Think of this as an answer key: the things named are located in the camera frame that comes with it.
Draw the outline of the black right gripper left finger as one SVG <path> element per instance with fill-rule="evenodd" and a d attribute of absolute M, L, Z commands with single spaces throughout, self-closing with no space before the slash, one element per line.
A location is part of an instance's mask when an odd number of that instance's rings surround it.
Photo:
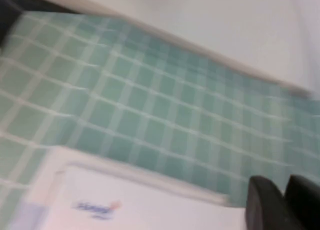
<path fill-rule="evenodd" d="M 246 228 L 253 230 L 301 229 L 278 187 L 268 178 L 252 176 L 246 199 Z"/>

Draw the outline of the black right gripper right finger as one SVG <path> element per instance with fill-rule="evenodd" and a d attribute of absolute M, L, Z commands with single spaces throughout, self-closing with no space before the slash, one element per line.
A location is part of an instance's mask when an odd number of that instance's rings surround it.
<path fill-rule="evenodd" d="M 320 230 L 320 186 L 301 175 L 291 175 L 284 198 L 305 229 Z"/>

